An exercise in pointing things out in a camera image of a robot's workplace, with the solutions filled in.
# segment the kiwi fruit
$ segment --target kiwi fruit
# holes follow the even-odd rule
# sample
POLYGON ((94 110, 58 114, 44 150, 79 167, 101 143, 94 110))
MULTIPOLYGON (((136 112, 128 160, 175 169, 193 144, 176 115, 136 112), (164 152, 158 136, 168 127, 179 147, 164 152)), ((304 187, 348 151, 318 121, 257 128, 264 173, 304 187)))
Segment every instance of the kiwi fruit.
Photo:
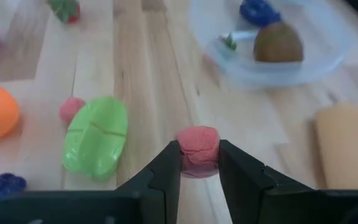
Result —
POLYGON ((290 25, 284 22, 270 24, 258 32, 254 58, 260 62, 301 62, 302 41, 290 25))

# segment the transparent container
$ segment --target transparent container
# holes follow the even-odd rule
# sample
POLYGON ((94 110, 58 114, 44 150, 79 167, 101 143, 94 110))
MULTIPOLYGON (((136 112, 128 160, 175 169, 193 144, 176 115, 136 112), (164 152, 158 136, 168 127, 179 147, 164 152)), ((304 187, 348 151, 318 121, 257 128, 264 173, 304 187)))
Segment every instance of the transparent container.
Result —
POLYGON ((225 77, 245 86, 268 88, 312 82, 329 74, 344 58, 352 38, 344 19, 322 0, 270 0, 303 43, 304 61, 257 62, 258 28, 239 14, 242 0, 190 0, 189 22, 200 46, 225 77), (237 50, 219 37, 232 33, 237 50))

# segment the wooden table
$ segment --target wooden table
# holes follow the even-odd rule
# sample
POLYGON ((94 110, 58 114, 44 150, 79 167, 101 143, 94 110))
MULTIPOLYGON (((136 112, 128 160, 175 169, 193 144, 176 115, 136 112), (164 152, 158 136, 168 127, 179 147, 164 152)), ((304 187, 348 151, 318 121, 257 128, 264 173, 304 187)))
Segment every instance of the wooden table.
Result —
MULTIPOLYGON (((187 2, 80 0, 81 21, 63 26, 43 0, 0 0, 0 85, 21 106, 16 132, 0 141, 0 173, 31 190, 115 189, 190 125, 215 127, 273 168, 324 187, 314 141, 316 110, 358 103, 358 16, 329 1, 355 35, 344 63, 320 82, 269 91, 233 90, 203 63, 186 21, 187 2), (69 96, 114 95, 129 112, 117 174, 96 183, 61 165, 69 96)), ((230 223, 219 176, 181 180, 178 223, 230 223)))

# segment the red and green toy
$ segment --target red and green toy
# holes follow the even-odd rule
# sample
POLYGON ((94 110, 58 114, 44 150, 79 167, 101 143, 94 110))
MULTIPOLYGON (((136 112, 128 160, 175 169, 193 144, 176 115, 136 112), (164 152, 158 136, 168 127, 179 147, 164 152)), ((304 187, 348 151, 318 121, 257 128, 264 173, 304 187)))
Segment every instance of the red and green toy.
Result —
POLYGON ((76 0, 48 0, 53 13, 65 24, 80 18, 80 4, 76 0))

